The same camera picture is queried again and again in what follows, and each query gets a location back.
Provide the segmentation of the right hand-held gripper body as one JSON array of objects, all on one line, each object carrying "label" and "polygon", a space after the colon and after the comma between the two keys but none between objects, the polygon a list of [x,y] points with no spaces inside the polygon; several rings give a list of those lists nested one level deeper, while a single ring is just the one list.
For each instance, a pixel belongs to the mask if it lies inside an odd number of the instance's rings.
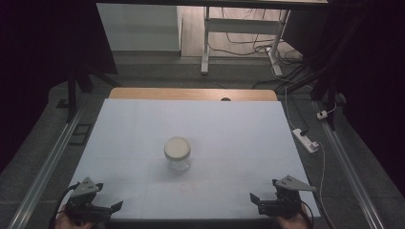
[{"label": "right hand-held gripper body", "polygon": [[316,189],[290,175],[279,180],[279,187],[276,188],[275,200],[261,200],[257,205],[260,215],[268,217],[283,217],[290,219],[302,210],[300,191],[315,192]]}]

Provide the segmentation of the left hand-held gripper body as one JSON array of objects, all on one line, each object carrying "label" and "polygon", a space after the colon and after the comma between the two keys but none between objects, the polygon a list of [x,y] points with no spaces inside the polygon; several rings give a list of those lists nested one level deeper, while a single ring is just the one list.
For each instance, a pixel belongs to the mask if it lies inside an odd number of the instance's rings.
[{"label": "left hand-held gripper body", "polygon": [[111,218],[110,208],[93,205],[97,193],[96,183],[86,177],[71,193],[65,214],[75,223],[107,222]]}]

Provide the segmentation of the clear glass jar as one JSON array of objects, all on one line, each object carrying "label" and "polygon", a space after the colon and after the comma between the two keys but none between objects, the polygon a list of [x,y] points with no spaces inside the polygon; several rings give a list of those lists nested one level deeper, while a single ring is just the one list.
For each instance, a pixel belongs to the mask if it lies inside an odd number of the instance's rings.
[{"label": "clear glass jar", "polygon": [[183,174],[190,168],[190,160],[189,158],[184,158],[181,160],[169,158],[167,166],[171,172],[175,174]]}]

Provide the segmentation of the cream jar lid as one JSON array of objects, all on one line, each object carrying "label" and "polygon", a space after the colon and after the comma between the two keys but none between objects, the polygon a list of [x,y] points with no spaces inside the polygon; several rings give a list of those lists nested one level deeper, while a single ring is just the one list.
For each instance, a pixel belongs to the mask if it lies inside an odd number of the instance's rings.
[{"label": "cream jar lid", "polygon": [[190,153],[191,147],[183,137],[172,137],[164,145],[164,154],[170,160],[184,160],[189,157]]}]

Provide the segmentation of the person's right hand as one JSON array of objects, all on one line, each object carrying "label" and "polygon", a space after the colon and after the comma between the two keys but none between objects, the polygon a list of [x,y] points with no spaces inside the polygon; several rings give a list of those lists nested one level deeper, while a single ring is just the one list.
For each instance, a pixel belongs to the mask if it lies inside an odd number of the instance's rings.
[{"label": "person's right hand", "polygon": [[302,210],[290,219],[277,217],[276,220],[281,229],[312,229],[305,206],[302,206]]}]

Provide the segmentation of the person's left hand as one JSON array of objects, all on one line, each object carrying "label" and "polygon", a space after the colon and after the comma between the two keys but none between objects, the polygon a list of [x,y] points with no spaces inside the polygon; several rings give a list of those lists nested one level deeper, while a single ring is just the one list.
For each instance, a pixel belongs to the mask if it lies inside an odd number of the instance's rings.
[{"label": "person's left hand", "polygon": [[76,224],[72,221],[64,211],[61,211],[55,219],[54,229],[92,229],[94,226],[91,222]]}]

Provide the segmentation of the white power strip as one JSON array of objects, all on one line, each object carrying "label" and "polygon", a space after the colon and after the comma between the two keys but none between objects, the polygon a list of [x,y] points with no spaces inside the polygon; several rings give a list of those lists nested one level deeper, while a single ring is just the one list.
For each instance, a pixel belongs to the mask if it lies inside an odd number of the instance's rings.
[{"label": "white power strip", "polygon": [[291,132],[309,154],[313,154],[318,151],[319,144],[316,141],[311,141],[304,131],[297,128]]}]

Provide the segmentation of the black curtain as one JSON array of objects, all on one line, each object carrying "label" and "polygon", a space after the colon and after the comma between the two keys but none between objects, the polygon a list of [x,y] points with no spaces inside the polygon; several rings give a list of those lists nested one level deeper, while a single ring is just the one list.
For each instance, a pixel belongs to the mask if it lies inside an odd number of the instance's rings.
[{"label": "black curtain", "polygon": [[0,173],[30,133],[52,87],[71,73],[117,73],[97,0],[0,0]]},{"label": "black curtain", "polygon": [[311,93],[346,98],[344,115],[405,197],[405,0],[328,0],[293,10],[283,39],[322,74]]}]

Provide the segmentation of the grey board panel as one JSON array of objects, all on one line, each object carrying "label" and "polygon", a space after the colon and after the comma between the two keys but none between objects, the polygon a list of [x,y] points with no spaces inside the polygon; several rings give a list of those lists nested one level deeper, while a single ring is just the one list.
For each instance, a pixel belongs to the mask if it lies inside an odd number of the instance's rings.
[{"label": "grey board panel", "polygon": [[178,52],[181,49],[176,6],[96,5],[113,51]]}]

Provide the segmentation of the aluminium floor rail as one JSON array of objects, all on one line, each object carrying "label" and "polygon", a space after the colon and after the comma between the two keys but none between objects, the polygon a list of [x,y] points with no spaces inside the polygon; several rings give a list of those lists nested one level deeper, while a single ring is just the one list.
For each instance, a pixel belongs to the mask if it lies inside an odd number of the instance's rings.
[{"label": "aluminium floor rail", "polygon": [[359,202],[359,206],[369,224],[369,227],[371,229],[385,229],[384,223],[379,216],[373,201],[364,187],[358,173],[352,165],[347,151],[341,143],[337,133],[331,129],[326,120],[321,120],[320,123],[325,131],[332,150],[339,161],[345,177],[352,188],[353,194]]},{"label": "aluminium floor rail", "polygon": [[7,229],[25,229],[32,213],[39,202],[52,174],[66,149],[68,141],[83,114],[84,108],[80,106],[73,115],[71,121],[64,126],[64,129],[52,147],[51,152],[47,155],[39,172],[33,180],[27,194],[18,206],[14,216],[11,219]]}]

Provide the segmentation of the black floor frame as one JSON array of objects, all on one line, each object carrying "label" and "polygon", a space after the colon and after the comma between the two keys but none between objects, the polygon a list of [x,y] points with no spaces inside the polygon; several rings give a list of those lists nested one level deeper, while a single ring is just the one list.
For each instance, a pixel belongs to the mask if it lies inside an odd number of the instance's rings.
[{"label": "black floor frame", "polygon": [[75,126],[74,132],[69,140],[69,145],[84,146],[93,129],[92,124],[78,124]]}]

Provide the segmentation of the white metal desk frame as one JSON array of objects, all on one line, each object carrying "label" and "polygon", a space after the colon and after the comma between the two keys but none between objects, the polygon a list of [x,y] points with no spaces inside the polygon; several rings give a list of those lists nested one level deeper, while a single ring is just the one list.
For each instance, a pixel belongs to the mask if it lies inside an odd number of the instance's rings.
[{"label": "white metal desk frame", "polygon": [[211,32],[256,33],[274,35],[274,43],[266,50],[270,65],[276,76],[282,76],[282,70],[276,58],[278,45],[288,19],[288,10],[280,10],[278,21],[211,18],[210,8],[204,8],[203,21],[203,47],[201,74],[208,74],[208,39]]}]

